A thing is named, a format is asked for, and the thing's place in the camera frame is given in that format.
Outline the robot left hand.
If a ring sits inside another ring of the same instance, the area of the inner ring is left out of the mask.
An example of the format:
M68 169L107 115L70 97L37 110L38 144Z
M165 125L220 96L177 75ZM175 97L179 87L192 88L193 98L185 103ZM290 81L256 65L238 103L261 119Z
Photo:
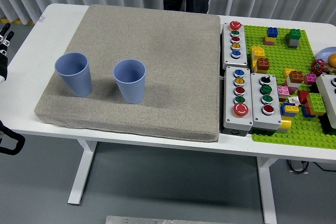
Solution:
M6 56L11 39L14 37L14 32L10 29L10 23L6 23L1 29L1 83L7 79L8 75L8 58Z

